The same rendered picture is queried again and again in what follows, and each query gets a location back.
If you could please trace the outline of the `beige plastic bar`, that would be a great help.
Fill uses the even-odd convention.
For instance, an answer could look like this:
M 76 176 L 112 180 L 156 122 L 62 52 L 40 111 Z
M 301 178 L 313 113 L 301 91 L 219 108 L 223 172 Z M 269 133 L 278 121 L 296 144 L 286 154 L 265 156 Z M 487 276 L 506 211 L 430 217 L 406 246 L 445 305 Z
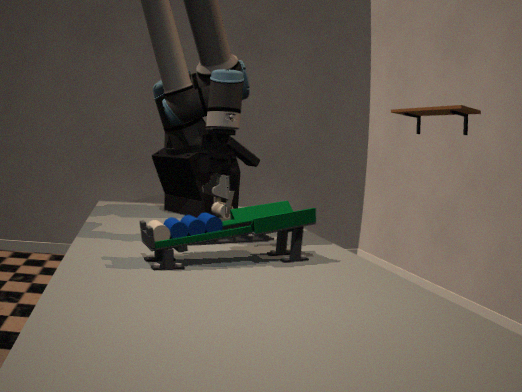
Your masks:
M 148 225 L 151 225 L 153 228 L 155 242 L 167 240 L 170 238 L 169 228 L 167 226 L 165 226 L 164 224 L 162 224 L 160 221 L 152 220 L 147 224 L 147 226 Z
M 219 217 L 222 217 L 222 218 L 225 218 L 225 219 L 229 219 L 230 218 L 230 211 L 229 211 L 229 214 L 226 214 L 226 203 L 223 203 L 223 202 L 220 202 L 220 201 L 217 201 L 215 203 L 213 203 L 212 205 L 212 213 L 216 216 L 219 216 Z

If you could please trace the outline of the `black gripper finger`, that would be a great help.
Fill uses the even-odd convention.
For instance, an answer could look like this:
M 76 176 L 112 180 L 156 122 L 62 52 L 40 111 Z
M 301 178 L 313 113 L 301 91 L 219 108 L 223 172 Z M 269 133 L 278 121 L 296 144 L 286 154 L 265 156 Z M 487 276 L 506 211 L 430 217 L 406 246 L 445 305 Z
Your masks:
M 202 192 L 214 196 L 212 194 L 212 188 L 219 184 L 219 177 L 221 175 L 223 175 L 223 174 L 213 174 L 211 176 L 210 182 L 202 187 Z M 221 202 L 221 198 L 214 196 L 214 202 L 217 202 L 217 201 Z
M 214 196 L 226 199 L 226 214 L 229 214 L 237 182 L 237 163 L 233 163 L 233 161 L 231 162 L 232 165 L 227 172 L 227 176 L 221 175 L 219 178 L 219 184 L 212 189 Z

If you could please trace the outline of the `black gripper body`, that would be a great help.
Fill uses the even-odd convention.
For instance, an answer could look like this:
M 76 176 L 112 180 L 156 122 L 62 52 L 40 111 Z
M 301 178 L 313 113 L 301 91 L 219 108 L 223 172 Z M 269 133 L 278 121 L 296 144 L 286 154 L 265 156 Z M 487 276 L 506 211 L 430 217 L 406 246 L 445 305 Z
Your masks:
M 236 163 L 236 157 L 234 151 L 229 149 L 229 147 L 226 146 L 226 143 L 229 140 L 229 135 L 235 135 L 235 133 L 236 130 L 229 129 L 203 130 L 201 152 L 198 151 L 197 171 L 227 175 L 227 172 L 232 165 L 231 161 Z

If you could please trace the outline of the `blue plastic bar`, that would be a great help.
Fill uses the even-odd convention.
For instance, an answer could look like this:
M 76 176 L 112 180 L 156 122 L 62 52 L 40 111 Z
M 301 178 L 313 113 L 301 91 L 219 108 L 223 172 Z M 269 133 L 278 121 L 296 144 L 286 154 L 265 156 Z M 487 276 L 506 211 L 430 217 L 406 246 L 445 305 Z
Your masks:
M 164 225 L 169 228 L 171 238 L 186 237 L 188 235 L 187 226 L 176 218 L 166 219 Z
M 201 213 L 197 219 L 204 222 L 206 226 L 205 232 L 216 232 L 216 231 L 222 231 L 223 223 L 222 220 L 214 215 L 211 215 L 209 213 Z
M 186 215 L 181 219 L 181 222 L 187 225 L 188 235 L 203 234 L 206 231 L 206 226 L 203 221 L 197 219 L 192 215 Z

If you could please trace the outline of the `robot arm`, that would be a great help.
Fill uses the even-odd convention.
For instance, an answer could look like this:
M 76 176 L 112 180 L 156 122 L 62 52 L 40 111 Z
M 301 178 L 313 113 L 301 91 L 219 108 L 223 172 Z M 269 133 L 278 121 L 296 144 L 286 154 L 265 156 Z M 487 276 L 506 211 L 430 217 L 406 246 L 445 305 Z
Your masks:
M 249 80 L 244 62 L 230 53 L 218 0 L 183 0 L 200 60 L 194 74 L 187 69 L 169 0 L 140 1 L 161 77 L 153 93 L 166 154 L 201 148 L 203 130 L 239 129 Z

